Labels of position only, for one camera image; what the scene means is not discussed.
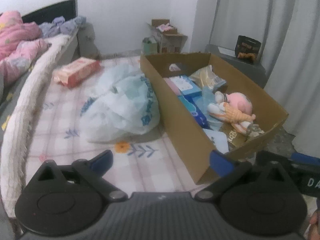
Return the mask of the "person's right hand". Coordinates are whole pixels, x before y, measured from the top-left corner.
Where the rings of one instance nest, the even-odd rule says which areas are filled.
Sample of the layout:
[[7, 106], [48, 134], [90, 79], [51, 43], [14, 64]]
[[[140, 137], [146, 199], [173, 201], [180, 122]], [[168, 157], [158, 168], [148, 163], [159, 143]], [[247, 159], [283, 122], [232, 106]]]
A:
[[319, 209], [310, 218], [307, 240], [319, 240]]

